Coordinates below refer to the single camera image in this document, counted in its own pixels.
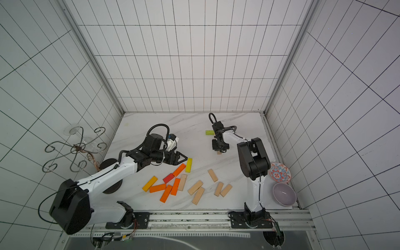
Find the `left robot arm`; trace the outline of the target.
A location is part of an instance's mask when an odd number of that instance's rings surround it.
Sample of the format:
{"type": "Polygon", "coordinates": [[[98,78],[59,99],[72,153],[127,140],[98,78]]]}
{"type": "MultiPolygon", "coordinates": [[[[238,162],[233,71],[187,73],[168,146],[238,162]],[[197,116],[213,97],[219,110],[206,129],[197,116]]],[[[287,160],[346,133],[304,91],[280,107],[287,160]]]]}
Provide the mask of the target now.
{"type": "Polygon", "coordinates": [[[54,201],[49,211],[50,224],[59,225],[68,235],[75,234],[87,225],[114,223],[128,229],[134,225],[133,209],[123,201],[102,205],[98,197],[125,177],[137,174],[152,163],[177,166],[187,157],[177,149],[176,136],[170,134],[166,124],[156,124],[166,128],[161,136],[149,130],[144,141],[135,149],[119,152],[115,163],[78,181],[64,181],[57,192],[52,194],[54,201]]]}

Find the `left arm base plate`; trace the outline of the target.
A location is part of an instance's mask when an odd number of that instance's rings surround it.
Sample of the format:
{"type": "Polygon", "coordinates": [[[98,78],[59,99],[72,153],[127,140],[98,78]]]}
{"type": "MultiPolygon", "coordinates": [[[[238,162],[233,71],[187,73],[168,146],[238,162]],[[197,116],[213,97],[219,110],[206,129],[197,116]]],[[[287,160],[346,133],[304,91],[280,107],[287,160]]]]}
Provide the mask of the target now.
{"type": "Polygon", "coordinates": [[[106,229],[147,229],[150,220],[148,212],[133,212],[124,215],[122,220],[118,223],[107,223],[106,229]]]}

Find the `lime green block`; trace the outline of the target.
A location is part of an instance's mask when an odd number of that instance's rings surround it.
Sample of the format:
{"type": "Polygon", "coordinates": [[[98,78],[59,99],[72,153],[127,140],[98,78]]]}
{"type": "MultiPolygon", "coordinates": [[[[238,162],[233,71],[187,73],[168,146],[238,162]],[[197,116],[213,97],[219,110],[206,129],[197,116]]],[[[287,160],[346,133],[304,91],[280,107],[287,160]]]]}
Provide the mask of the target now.
{"type": "Polygon", "coordinates": [[[206,131],[205,131],[205,134],[206,134],[206,135],[215,135],[215,133],[214,133],[213,130],[206,130],[206,131]]]}

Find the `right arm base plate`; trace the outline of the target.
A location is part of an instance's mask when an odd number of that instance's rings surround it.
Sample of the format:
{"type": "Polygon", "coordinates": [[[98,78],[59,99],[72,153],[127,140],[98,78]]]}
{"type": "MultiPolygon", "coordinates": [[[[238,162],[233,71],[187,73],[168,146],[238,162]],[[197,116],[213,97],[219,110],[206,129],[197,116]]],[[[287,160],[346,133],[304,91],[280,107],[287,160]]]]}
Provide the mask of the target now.
{"type": "Polygon", "coordinates": [[[228,213],[232,229],[272,229],[270,213],[266,210],[258,212],[231,211],[228,213]]]}

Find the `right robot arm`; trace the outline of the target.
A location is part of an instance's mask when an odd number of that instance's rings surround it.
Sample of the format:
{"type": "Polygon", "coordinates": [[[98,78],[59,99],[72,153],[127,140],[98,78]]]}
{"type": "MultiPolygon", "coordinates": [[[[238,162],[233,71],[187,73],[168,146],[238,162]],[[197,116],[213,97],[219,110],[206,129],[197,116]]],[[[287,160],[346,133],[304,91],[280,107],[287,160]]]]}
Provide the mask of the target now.
{"type": "Polygon", "coordinates": [[[248,194],[244,203],[243,220],[255,228],[269,218],[264,206],[265,179],[271,167],[269,157],[260,138],[247,139],[236,133],[236,126],[225,127],[213,113],[208,114],[214,131],[213,150],[225,153],[236,147],[240,169],[248,181],[248,194]]]}

